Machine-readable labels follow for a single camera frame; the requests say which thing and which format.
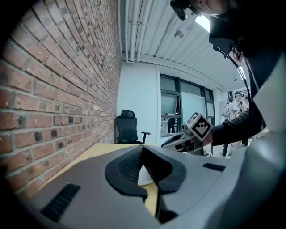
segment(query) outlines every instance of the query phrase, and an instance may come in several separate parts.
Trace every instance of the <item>black office chair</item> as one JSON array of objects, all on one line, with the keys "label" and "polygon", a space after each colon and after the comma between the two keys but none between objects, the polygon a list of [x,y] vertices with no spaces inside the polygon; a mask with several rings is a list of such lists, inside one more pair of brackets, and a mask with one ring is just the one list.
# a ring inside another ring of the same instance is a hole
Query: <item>black office chair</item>
[{"label": "black office chair", "polygon": [[149,132],[141,132],[144,134],[143,142],[137,141],[137,119],[133,111],[122,110],[121,115],[116,117],[115,122],[119,132],[117,144],[145,143],[146,135],[151,134]]}]

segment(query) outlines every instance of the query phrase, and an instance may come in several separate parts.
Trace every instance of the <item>white wall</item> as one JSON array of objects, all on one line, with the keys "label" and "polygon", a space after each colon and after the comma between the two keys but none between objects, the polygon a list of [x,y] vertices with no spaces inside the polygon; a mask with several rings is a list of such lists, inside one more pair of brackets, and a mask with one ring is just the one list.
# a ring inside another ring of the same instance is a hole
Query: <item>white wall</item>
[{"label": "white wall", "polygon": [[119,83],[117,115],[132,110],[137,118],[138,141],[150,132],[145,143],[156,144],[158,133],[158,82],[155,64],[123,62]]}]

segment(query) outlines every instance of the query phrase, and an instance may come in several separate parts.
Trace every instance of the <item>black vent grille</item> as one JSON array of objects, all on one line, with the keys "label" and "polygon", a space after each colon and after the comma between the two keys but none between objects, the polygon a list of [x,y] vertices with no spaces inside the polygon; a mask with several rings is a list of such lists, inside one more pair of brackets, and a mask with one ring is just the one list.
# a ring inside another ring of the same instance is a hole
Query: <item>black vent grille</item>
[{"label": "black vent grille", "polygon": [[211,170],[217,170],[217,171],[220,171],[220,172],[223,172],[224,169],[225,169],[225,166],[215,165],[215,164],[211,164],[211,163],[206,163],[206,164],[203,165],[203,167],[206,167],[206,168],[211,169]]},{"label": "black vent grille", "polygon": [[79,191],[80,186],[67,184],[41,211],[41,213],[58,222],[64,211],[67,209],[72,199]]}]

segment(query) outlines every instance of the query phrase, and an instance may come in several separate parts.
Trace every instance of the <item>window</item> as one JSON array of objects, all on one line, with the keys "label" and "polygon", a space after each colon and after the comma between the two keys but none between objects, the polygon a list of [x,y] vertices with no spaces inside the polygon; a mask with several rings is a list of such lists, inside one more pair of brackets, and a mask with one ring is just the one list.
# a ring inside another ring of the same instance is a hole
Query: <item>window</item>
[{"label": "window", "polygon": [[198,96],[202,96],[202,92],[201,92],[201,88],[191,85],[191,84],[187,84],[184,82],[181,82],[181,91],[186,92],[186,93],[190,93],[190,94],[194,94],[194,95],[198,95]]},{"label": "window", "polygon": [[172,136],[181,131],[182,92],[204,97],[206,117],[215,125],[215,103],[212,90],[180,78],[160,75],[161,85],[161,136]]},{"label": "window", "polygon": [[161,77],[160,78],[160,84],[161,84],[161,90],[177,91],[176,90],[176,84],[175,84],[175,81],[173,79]]},{"label": "window", "polygon": [[181,95],[179,81],[161,75],[161,136],[172,136],[181,131]]}]

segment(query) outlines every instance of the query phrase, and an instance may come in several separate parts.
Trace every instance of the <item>whiteboard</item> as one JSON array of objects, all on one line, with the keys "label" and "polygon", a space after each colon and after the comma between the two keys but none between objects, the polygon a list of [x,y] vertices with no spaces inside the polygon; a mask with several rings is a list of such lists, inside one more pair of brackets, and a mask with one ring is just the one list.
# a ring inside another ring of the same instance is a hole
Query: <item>whiteboard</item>
[{"label": "whiteboard", "polygon": [[195,112],[206,116],[205,98],[182,92],[183,123],[187,122]]}]

